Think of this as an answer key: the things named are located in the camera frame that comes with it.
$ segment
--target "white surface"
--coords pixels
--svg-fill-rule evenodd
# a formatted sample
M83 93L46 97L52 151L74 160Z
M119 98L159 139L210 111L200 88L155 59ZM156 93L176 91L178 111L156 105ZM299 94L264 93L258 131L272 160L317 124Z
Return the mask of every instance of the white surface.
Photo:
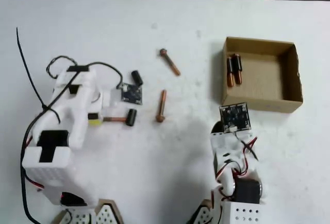
M304 104L294 113L250 111L256 152L269 184L265 223L329 223L330 3L267 0L0 0L0 216L28 223L19 154L28 123L41 110L16 44L45 100L54 81L45 67L65 54L80 63L104 61L139 70L143 105L133 128L107 123L88 130L81 166L102 198L116 201L125 223L185 223L216 186L209 133L219 120L219 51L226 36L292 41L299 55ZM157 50L181 71L174 76ZM61 62L56 64L58 70ZM118 76L101 66L114 88ZM166 120L154 122L160 92ZM31 214L49 223L59 209L27 183Z

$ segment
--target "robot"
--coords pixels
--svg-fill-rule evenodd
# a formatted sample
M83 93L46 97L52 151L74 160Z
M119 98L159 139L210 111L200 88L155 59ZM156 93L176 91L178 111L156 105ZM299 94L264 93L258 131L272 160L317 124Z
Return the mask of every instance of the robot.
M189 224L262 223L265 189L253 151L246 103L220 107L221 121L210 135L216 181L211 199L203 200Z
M100 201L95 185L77 170L75 163L75 151L82 148L88 125L124 121L133 126L136 117L134 109L127 118L102 116L102 109L109 106L110 92L100 89L96 76L90 66L78 65L58 75L50 101L55 102L34 123L24 151L26 178L52 204L67 210L57 222L60 224L96 223L101 216L102 223L122 223L116 204Z

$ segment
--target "circuit board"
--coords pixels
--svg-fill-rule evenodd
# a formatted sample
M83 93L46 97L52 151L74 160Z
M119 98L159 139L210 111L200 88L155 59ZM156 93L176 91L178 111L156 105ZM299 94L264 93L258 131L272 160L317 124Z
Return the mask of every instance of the circuit board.
M122 101L142 105L142 86L123 83Z
M250 130L250 118L246 103L220 107L224 133Z

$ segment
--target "black wire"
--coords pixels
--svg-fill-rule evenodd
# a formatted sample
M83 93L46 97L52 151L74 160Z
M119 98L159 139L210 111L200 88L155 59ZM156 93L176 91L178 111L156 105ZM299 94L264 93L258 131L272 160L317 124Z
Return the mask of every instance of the black wire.
M57 101L58 99L64 94L64 92L68 89L68 87L72 84L73 80L78 76L79 72L77 72L72 78L71 80L67 83L67 85L63 88L63 90L54 98L54 100L49 104L49 108L51 108ZM34 224L40 224L39 222L37 222L31 215L30 212L28 210L27 207L27 200L26 200L26 186L25 186L25 176L26 176L26 171L23 168L22 165L22 161L24 158L24 154L25 154L25 146L26 146L26 140L27 137L33 127L33 125L39 120L40 117L42 117L45 113L47 112L47 109L44 109L42 112L40 112L33 120L32 122L29 124L29 126L26 129L26 132L24 134L24 138L23 138L23 143L22 143L22 148L21 148L21 161L20 161L20 171L21 171L21 186L22 186L22 198L23 198L23 208L24 208L24 212L26 217L33 222Z
M250 146L248 146L248 144L246 144L243 140L241 140L240 138L238 138L236 132L234 132L234 135L235 135L236 138L237 138L237 139L238 139L238 140L244 145L244 147L245 147L246 149L248 149L248 150L252 153L253 157L254 157L256 160L258 160L258 157L257 157L256 153L252 150L252 148L250 148Z
M70 224L72 222L72 214L71 214L71 212L68 209L66 209L66 211L70 215L70 221L67 224Z
M16 37L17 37L17 45L18 45L19 50L20 50L20 54L21 54L21 57L22 57L22 61L23 61L24 67L25 67L26 74L27 74L27 76L30 80L30 83L31 83L31 86L32 86L33 90L35 91L35 93L36 93L36 95L37 95L37 97L38 97L38 99L41 103L42 109L47 109L47 110L51 110L52 112L54 112L56 117L57 117L58 122L61 123L61 119L60 119L58 113L56 111L54 111L53 109L49 108L49 106L44 104L44 102L42 101L42 99L41 99L41 97L40 97L40 95L39 95L39 93L38 93L38 91L37 91L37 89L36 89L36 87L35 87L35 85L32 81L32 78L31 78L31 75L30 75L29 69L27 67L27 64L26 64L26 61L25 61L25 58L24 58L24 55L23 55L23 51L22 51L22 48L21 48L20 39L19 39L19 30L18 30L17 27L16 27Z
M52 75L50 69L51 69L51 65L54 64L54 63L55 63L58 59L60 59L60 58L65 58L65 59L71 61L74 65L78 65L78 63L77 63L73 58L71 58L71 57L69 57L69 56L66 56L66 55L59 55L59 56L53 58L53 59L50 61L50 63L47 65L47 67L46 67L46 72L48 73L48 75L49 75L51 78L57 79L57 77L58 77L58 74L55 75L55 76Z
M120 76L120 81L119 81L119 84L116 86L116 88L117 89L120 89L121 88L121 86L123 84L123 75L122 75L122 73L117 68L115 68L114 66L111 66L109 64L106 64L104 62L100 62L100 61L89 63L86 66L89 67L89 66L92 66L92 65L104 65L104 66L107 66L107 67L115 70L117 72L117 74L119 74L119 76Z
M24 58L23 51L22 51L21 44L20 44L19 30L18 30L17 27L16 27L16 37L17 37L17 45L19 46L19 50L20 50L20 54L21 54L21 57L22 57L22 61L23 61L23 64L24 64L24 67L25 67L25 70L26 70L26 74L27 74L27 76L28 76L28 78L29 78L29 80L30 80L30 83L31 83L31 85L32 85L32 88L33 88L33 90L35 91L35 93L36 93L36 95L37 95L37 97L38 97L40 103L41 103L42 105L44 105L44 103L43 103L43 101L42 101L42 99L41 99L41 97L40 97L40 95L39 95L39 93L38 93L38 91L37 91L37 89L36 89L36 87L35 87L33 81L32 81L32 78L31 78L31 75L30 75L29 69L27 68L27 64L26 64L26 62L25 62L25 58Z

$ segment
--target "open cardboard box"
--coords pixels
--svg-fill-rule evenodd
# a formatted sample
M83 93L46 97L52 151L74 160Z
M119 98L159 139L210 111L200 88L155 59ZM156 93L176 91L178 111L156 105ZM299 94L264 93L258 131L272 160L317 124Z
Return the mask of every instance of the open cardboard box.
M227 37L223 47L223 68L227 58L238 53L242 60L242 84L227 86L223 76L222 105L247 102L250 109L291 113L303 103L295 45L258 39Z

